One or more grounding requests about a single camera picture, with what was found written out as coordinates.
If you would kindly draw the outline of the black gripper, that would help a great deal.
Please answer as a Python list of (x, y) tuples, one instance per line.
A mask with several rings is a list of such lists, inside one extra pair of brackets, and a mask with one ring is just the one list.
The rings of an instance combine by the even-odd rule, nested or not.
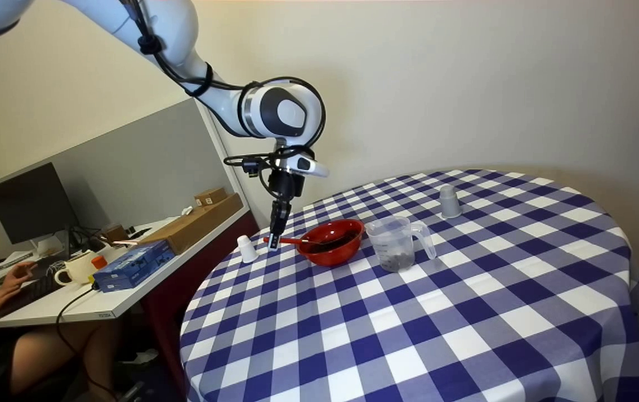
[(270, 211), (270, 241), (267, 241), (267, 247), (276, 249), (276, 240), (283, 234), (285, 221), (291, 215), (289, 202), (292, 202), (295, 197), (302, 195), (303, 177), (282, 173), (282, 171), (272, 171), (267, 184), (270, 184), (270, 195), (274, 200), (282, 200), (282, 202), (272, 202), (272, 211)]

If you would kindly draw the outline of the person's hand at keyboard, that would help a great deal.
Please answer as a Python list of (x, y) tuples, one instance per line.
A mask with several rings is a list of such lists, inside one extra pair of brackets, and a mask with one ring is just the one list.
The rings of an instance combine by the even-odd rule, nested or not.
[(0, 285), (0, 297), (8, 300), (12, 296), (15, 296), (21, 291), (21, 286), (34, 278), (34, 267), (31, 264), (21, 264), (15, 269), (12, 269), (3, 285)]

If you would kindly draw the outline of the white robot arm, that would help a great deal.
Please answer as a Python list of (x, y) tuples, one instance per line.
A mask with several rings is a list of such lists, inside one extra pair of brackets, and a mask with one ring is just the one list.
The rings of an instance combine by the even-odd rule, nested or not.
[(224, 84), (195, 50), (199, 19), (193, 0), (65, 2), (154, 63), (189, 99), (206, 106), (227, 134), (274, 142), (267, 154), (226, 157), (224, 164), (257, 177), (272, 197), (270, 247), (276, 247), (303, 178), (321, 177), (312, 153), (326, 123), (319, 91), (295, 77)]

